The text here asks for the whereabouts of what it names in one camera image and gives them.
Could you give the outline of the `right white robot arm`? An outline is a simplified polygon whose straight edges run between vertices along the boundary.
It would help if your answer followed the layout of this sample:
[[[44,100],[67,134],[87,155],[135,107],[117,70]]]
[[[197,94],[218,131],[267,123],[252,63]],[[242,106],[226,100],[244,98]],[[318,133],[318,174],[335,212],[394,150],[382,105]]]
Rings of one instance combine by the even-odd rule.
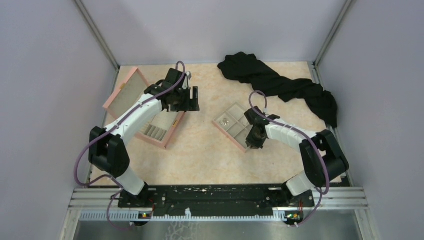
[[[330,182],[350,168],[329,130],[307,131],[288,124],[277,115],[265,115],[258,107],[248,109],[244,116],[252,127],[246,137],[249,148],[261,149],[266,140],[274,140],[301,155],[304,170],[283,184],[281,199],[287,206],[295,206],[309,190],[320,188],[321,192],[326,192]]]

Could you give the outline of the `beige divided tray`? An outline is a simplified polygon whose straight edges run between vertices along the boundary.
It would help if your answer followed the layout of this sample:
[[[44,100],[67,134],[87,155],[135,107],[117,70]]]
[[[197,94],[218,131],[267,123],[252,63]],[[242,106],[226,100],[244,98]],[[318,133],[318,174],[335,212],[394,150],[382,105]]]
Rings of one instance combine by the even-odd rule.
[[[244,115],[247,110],[236,101],[212,120],[212,124],[243,153],[249,149],[246,138],[252,128]]]

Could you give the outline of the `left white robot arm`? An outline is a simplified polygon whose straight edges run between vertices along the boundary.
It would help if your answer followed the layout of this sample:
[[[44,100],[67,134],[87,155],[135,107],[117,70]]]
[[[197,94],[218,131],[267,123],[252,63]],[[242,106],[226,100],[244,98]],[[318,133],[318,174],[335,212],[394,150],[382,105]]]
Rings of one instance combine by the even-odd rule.
[[[109,174],[118,186],[130,194],[138,207],[149,203],[147,183],[132,170],[127,145],[130,140],[157,115],[179,112],[198,112],[199,88],[190,87],[191,72],[177,67],[168,70],[165,79],[146,86],[132,86],[132,105],[120,117],[105,127],[94,127],[89,135],[88,160]]]

